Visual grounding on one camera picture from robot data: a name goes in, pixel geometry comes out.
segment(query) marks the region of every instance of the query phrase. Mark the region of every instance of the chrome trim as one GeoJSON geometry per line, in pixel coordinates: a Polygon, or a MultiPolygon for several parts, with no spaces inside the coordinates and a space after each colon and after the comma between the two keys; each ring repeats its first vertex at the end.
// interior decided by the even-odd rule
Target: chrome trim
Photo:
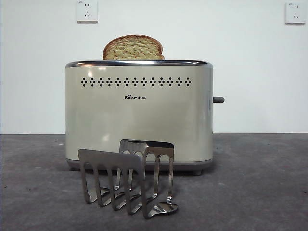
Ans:
{"type": "Polygon", "coordinates": [[[91,66],[203,66],[213,69],[212,64],[198,60],[89,60],[76,61],[66,65],[70,67],[91,66]]]}

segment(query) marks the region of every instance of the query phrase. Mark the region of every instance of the toast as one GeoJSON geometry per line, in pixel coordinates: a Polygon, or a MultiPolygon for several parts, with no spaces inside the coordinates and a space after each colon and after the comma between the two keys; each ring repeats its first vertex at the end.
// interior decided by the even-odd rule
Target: toast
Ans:
{"type": "Polygon", "coordinates": [[[103,60],[164,59],[163,46],[147,35],[125,35],[109,42],[103,51],[103,60]]]}

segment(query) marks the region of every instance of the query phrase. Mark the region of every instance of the wall outlet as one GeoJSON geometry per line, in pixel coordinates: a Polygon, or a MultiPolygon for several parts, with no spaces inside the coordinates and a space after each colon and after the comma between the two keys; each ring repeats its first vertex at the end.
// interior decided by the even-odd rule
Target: wall outlet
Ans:
{"type": "Polygon", "coordinates": [[[98,2],[96,0],[79,0],[76,3],[77,22],[98,22],[98,2]]]}
{"type": "Polygon", "coordinates": [[[306,22],[307,4],[305,2],[286,2],[285,4],[285,23],[306,22]]]}

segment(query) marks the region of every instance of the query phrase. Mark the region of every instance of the toaster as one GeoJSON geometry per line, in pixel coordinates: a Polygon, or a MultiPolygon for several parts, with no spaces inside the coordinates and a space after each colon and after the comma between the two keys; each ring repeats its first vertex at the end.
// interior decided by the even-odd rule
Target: toaster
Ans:
{"type": "MultiPolygon", "coordinates": [[[[196,60],[72,62],[65,68],[66,159],[78,150],[118,152],[122,139],[174,145],[174,170],[200,172],[213,159],[213,67],[196,60]]],[[[147,158],[147,170],[155,158],[147,158]]],[[[168,158],[161,157],[161,169],[168,158]]]]}

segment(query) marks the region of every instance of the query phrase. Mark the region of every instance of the gray floor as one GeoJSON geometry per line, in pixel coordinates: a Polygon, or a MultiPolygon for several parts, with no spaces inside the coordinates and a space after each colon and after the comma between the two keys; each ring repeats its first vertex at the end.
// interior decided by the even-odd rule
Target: gray floor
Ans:
{"type": "Polygon", "coordinates": [[[178,212],[150,220],[86,204],[64,147],[64,135],[1,136],[1,230],[308,230],[308,134],[214,135],[213,166],[176,173],[178,212]]]}

